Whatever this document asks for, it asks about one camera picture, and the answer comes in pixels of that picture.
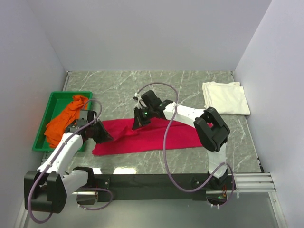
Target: green bin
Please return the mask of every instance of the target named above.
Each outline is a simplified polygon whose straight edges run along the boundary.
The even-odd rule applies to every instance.
[[[56,116],[58,116],[65,107],[73,101],[74,95],[82,95],[86,96],[87,98],[91,99],[93,97],[92,92],[52,92],[48,103],[46,110],[43,114],[40,127],[38,130],[38,133],[35,138],[35,142],[33,145],[34,151],[40,151],[40,152],[53,152],[54,149],[50,148],[46,137],[44,135],[44,132],[47,129],[47,124]],[[88,104],[88,110],[91,110],[91,102]],[[83,152],[85,149],[85,144],[78,150],[79,152]]]

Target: white cloth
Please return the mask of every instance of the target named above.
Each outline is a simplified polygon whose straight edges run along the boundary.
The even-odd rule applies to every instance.
[[[244,88],[239,82],[203,83],[205,107],[214,107],[219,114],[250,115]]]

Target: marble table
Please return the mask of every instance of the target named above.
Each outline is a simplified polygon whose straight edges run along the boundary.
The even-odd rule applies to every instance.
[[[69,72],[66,91],[92,91],[93,98],[101,101],[101,120],[133,118],[134,93],[150,82],[165,82],[179,92],[179,104],[204,108],[202,83],[233,81],[230,71],[86,71]],[[174,100],[172,89],[153,85],[152,89],[162,100]],[[222,116],[231,130],[227,144],[227,162],[234,172],[261,172],[259,160],[242,115]],[[78,152],[68,170],[76,166],[101,168],[102,173],[165,173],[162,151],[94,156],[95,142],[89,140],[85,152]],[[189,148],[167,151],[168,164],[173,173],[207,172],[208,156],[205,148]]]

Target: pink fabric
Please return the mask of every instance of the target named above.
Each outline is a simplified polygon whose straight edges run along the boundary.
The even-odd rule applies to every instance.
[[[94,155],[162,150],[163,137],[169,121],[152,118],[148,126],[135,131],[132,130],[133,119],[106,120],[102,123],[114,140],[97,144],[93,150]],[[168,150],[201,146],[195,128],[173,121],[168,132]]]

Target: red cloth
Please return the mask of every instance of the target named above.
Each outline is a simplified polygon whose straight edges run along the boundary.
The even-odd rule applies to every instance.
[[[163,137],[169,121],[152,118],[148,126],[134,131],[133,119],[106,120],[102,123],[114,140],[97,144],[93,150],[94,155],[162,150]],[[173,121],[167,137],[168,150],[201,146],[195,128]]]

